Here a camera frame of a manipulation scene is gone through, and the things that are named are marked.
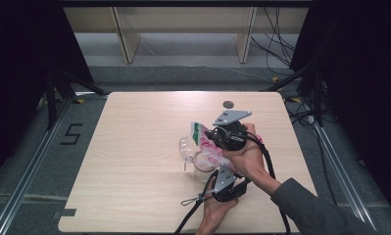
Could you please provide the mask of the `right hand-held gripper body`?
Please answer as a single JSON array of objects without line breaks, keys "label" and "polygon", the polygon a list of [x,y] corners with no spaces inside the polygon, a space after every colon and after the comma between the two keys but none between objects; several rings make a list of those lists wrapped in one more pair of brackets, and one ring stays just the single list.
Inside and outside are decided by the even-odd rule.
[{"label": "right hand-held gripper body", "polygon": [[211,140],[223,150],[238,151],[245,147],[247,128],[240,122],[249,117],[250,111],[225,110],[213,122]]}]

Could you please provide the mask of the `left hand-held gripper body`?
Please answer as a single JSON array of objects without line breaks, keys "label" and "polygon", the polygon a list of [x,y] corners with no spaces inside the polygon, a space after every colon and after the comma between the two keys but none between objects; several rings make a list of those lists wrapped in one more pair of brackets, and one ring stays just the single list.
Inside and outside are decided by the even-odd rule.
[{"label": "left hand-held gripper body", "polygon": [[250,179],[233,172],[227,165],[222,165],[214,173],[215,184],[212,195],[219,202],[228,202],[244,195]]}]

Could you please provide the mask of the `pink and white plastic bag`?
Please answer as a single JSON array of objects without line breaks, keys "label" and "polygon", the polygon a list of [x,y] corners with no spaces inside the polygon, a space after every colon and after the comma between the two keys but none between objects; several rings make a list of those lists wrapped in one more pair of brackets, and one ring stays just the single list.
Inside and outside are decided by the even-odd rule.
[{"label": "pink and white plastic bag", "polygon": [[188,137],[195,141],[195,144],[208,156],[209,162],[217,168],[222,165],[227,165],[233,172],[239,173],[235,166],[230,162],[229,159],[222,155],[222,149],[217,147],[212,140],[209,140],[205,134],[208,130],[206,126],[198,122],[191,123],[191,133]]}]

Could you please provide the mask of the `clear glass jar with handle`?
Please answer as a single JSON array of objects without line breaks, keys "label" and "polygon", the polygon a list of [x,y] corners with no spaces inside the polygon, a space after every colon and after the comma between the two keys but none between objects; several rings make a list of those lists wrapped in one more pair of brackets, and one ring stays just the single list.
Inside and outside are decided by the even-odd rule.
[{"label": "clear glass jar with handle", "polygon": [[216,170],[216,167],[208,160],[209,155],[202,151],[188,136],[179,140],[179,153],[184,166],[192,165],[194,178],[200,182],[206,182]]}]

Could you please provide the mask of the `person's right hand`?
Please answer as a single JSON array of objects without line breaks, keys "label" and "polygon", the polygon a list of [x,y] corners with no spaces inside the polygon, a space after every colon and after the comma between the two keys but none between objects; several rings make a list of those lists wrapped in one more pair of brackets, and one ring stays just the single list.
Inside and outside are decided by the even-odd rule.
[{"label": "person's right hand", "polygon": [[229,159],[235,168],[244,176],[261,187],[269,178],[265,169],[262,151],[258,144],[248,139],[243,149],[238,151],[223,150],[222,155]]}]

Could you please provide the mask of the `person's left hand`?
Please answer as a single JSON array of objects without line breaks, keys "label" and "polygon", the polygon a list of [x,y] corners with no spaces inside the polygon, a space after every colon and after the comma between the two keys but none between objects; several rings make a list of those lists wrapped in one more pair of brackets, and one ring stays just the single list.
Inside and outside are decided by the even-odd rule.
[{"label": "person's left hand", "polygon": [[203,219],[195,235],[214,235],[220,228],[226,214],[239,203],[238,199],[228,202],[217,201],[211,193],[206,195]]}]

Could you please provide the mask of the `black metal stand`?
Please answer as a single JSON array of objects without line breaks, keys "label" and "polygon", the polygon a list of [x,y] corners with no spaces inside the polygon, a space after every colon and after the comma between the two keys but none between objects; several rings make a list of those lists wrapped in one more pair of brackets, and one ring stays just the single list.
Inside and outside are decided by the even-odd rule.
[{"label": "black metal stand", "polygon": [[94,85],[92,82],[83,80],[67,71],[52,70],[46,78],[48,129],[50,129],[57,121],[55,91],[58,91],[63,99],[72,99],[75,96],[72,83],[79,84],[98,95],[109,95],[108,91],[105,91]]},{"label": "black metal stand", "polygon": [[282,81],[277,82],[275,85],[271,86],[270,88],[264,89],[264,92],[276,91],[298,78],[300,78],[301,81],[298,85],[297,93],[299,94],[300,97],[303,98],[309,97],[310,95],[313,96],[314,107],[311,109],[311,113],[314,115],[317,124],[322,125],[322,121],[321,121],[322,79],[321,79],[321,74],[318,70],[318,66],[307,64],[303,68],[288,75]]}]

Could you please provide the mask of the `black curtain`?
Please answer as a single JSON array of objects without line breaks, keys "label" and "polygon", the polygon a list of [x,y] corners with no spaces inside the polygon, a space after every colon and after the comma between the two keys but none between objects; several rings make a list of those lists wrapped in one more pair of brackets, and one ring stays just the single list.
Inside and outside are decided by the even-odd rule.
[{"label": "black curtain", "polygon": [[52,72],[93,81],[64,8],[58,0],[0,0],[0,167]]},{"label": "black curtain", "polygon": [[313,0],[291,69],[318,61],[334,113],[391,206],[391,0]]}]

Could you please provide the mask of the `black tape strip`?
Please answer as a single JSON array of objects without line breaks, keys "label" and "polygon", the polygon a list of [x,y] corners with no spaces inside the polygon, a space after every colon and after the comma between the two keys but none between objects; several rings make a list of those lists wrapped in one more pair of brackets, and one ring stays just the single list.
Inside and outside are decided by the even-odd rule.
[{"label": "black tape strip", "polygon": [[55,211],[53,213],[53,218],[54,219],[59,219],[62,216],[75,216],[76,209],[63,209],[61,211]]}]

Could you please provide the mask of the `aluminium floor rail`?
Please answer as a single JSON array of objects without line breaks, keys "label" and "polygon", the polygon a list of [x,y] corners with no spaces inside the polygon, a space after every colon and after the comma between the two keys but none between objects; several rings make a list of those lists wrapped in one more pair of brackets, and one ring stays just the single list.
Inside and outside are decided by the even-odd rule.
[{"label": "aluminium floor rail", "polygon": [[63,100],[60,106],[59,111],[57,112],[57,117],[54,123],[46,130],[43,138],[40,141],[40,144],[35,151],[32,159],[27,165],[24,174],[22,175],[20,181],[18,182],[15,190],[10,195],[7,200],[5,207],[0,212],[0,235],[5,235],[13,222],[14,217],[16,216],[22,201],[24,200],[24,195],[30,187],[34,176],[38,172],[51,144],[58,132],[62,119],[67,112],[72,101],[70,99]]},{"label": "aluminium floor rail", "polygon": [[365,222],[366,224],[369,224],[374,230],[377,230],[370,212],[368,211],[361,196],[357,192],[344,165],[340,161],[340,158],[334,150],[333,145],[329,140],[324,128],[320,127],[317,122],[313,124],[313,127],[316,129],[317,136],[320,138],[321,145],[326,152],[326,156],[331,165],[332,171],[335,174],[335,177],[338,180],[342,192],[347,199],[347,202],[354,215],[358,217],[361,221]]}]

